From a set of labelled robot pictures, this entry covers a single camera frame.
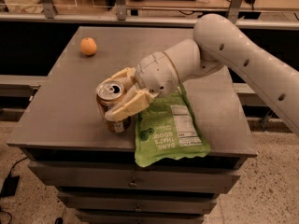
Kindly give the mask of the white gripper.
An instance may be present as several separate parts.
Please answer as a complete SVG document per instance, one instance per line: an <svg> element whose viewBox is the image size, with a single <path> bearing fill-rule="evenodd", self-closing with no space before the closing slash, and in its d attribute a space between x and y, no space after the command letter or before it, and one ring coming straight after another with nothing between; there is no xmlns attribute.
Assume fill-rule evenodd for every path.
<svg viewBox="0 0 299 224"><path fill-rule="evenodd" d="M126 67L102 84L120 84L128 93L123 100L105 113L109 121L120 121L143 111L154 97L165 97L178 87L178 73L164 52L154 52L142 59L137 67ZM134 90L137 83L142 90Z"/></svg>

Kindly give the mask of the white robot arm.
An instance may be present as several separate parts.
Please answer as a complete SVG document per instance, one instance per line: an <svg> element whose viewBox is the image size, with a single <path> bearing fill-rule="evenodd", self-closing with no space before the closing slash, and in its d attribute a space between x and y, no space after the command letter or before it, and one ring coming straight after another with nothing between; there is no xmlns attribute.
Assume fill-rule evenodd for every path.
<svg viewBox="0 0 299 224"><path fill-rule="evenodd" d="M110 80L127 93L105 113L109 121L131 117L150 106L157 97L179 84L209 76L223 66L237 73L296 134L299 134L299 72L253 43L232 22L207 14L185 39L142 59L135 68L124 68Z"/></svg>

